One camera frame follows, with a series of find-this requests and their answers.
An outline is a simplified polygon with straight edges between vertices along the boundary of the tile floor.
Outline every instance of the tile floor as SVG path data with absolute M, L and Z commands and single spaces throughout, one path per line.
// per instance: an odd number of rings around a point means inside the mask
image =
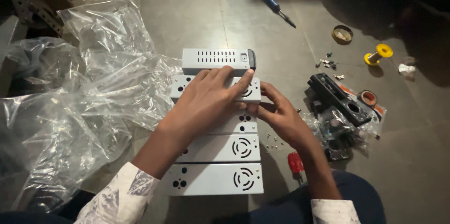
M 74 0 L 76 5 L 101 0 Z M 338 165 L 368 180 L 379 192 L 390 223 L 444 223 L 450 206 L 450 24 L 434 16 L 413 29 L 392 28 L 398 5 L 385 0 L 276 0 L 295 22 L 290 27 L 260 0 L 136 0 L 157 50 L 181 58 L 183 48 L 249 48 L 257 55 L 256 76 L 276 86 L 295 107 L 307 110 L 308 78 L 331 70 L 314 65 L 333 52 L 337 73 L 354 89 L 374 91 L 387 107 L 379 141 L 368 157 Z M 352 28 L 351 44 L 334 42 L 335 25 Z M 376 44 L 392 46 L 394 56 L 370 69 L 362 56 Z M 405 81 L 396 67 L 414 56 L 415 81 Z M 259 124 L 260 135 L 274 132 Z M 273 138 L 263 139 L 273 145 Z M 135 142 L 131 158 L 143 140 Z M 141 223 L 209 223 L 213 218 L 256 209 L 298 187 L 291 177 L 287 145 L 262 152 L 263 195 L 174 197 L 157 195 Z

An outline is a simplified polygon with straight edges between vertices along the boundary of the sleeve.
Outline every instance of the sleeve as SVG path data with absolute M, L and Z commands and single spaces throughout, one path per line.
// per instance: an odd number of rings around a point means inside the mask
M 312 199 L 311 209 L 314 224 L 360 224 L 351 200 Z
M 75 223 L 136 223 L 142 217 L 158 183 L 158 179 L 128 162 L 108 186 L 82 208 Z

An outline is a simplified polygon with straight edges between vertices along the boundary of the plastic packet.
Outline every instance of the plastic packet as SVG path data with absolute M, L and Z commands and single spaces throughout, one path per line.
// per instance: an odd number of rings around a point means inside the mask
M 180 60 L 154 54 L 132 0 L 59 14 L 80 40 L 82 63 L 60 39 L 10 47 L 32 51 L 41 61 L 38 71 L 46 72 L 33 77 L 48 85 L 46 93 L 0 99 L 1 211 L 58 209 L 133 136 L 148 136 L 173 106 L 171 78 L 182 73 Z M 42 63 L 49 50 L 57 52 Z M 18 54 L 21 65 L 34 65 Z

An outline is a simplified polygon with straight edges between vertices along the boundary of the person's right hand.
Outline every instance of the person's right hand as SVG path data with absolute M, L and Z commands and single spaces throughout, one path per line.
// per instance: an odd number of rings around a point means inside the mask
M 278 89 L 270 83 L 261 82 L 261 95 L 267 96 L 274 104 L 247 104 L 247 110 L 268 123 L 291 147 L 298 149 L 308 140 L 315 140 L 308 125 Z

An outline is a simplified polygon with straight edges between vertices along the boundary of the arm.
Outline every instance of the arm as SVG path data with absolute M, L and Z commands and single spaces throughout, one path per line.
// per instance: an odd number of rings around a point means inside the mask
M 273 106 L 262 105 L 272 111 L 257 105 L 249 105 L 248 110 L 267 122 L 283 140 L 297 150 L 308 177 L 311 197 L 342 199 L 322 147 L 291 102 L 270 83 L 261 82 L 261 94 L 274 103 Z
M 353 202 L 342 200 L 322 147 L 289 100 L 269 83 L 261 82 L 261 94 L 273 105 L 249 104 L 247 109 L 266 121 L 301 156 L 314 223 L 359 223 Z
M 248 70 L 237 84 L 225 89 L 232 72 L 230 66 L 199 72 L 136 157 L 83 207 L 76 223 L 137 222 L 159 180 L 194 137 L 246 108 L 234 99 L 248 87 L 254 71 Z

